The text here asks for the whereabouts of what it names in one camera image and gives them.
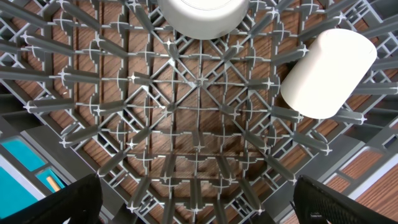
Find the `white cup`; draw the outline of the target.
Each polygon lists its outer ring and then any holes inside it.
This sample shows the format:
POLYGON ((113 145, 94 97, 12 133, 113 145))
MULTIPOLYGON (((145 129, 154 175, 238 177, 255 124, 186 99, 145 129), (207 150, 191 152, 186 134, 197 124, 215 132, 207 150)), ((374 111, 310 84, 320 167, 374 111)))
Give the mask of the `white cup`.
POLYGON ((377 58, 375 45, 348 29, 329 29, 312 42, 280 86, 284 101, 313 119, 331 118, 377 58))

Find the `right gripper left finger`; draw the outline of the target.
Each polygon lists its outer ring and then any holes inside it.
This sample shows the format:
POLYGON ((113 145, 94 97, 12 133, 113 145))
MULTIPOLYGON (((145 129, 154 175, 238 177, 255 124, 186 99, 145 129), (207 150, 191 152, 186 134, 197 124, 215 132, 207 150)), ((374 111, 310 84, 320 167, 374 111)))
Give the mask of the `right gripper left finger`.
POLYGON ((100 223, 103 193, 100 178, 89 174, 1 220, 1 224, 100 223))

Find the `grey-green bowl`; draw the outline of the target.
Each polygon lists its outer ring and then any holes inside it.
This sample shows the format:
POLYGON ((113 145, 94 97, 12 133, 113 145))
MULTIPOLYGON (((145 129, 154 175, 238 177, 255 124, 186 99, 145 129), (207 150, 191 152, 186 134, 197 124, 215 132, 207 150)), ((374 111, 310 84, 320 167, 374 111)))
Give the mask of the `grey-green bowl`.
POLYGON ((210 40, 237 28, 247 14, 249 0, 159 0, 158 5, 176 31, 210 40))

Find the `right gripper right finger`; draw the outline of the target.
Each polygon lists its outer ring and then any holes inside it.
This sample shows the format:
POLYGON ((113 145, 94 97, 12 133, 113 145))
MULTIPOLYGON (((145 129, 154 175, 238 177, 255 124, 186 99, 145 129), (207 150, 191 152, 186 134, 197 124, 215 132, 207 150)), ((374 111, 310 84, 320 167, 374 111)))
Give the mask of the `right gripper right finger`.
POLYGON ((307 175, 301 175, 291 204, 300 224, 397 224, 307 175))

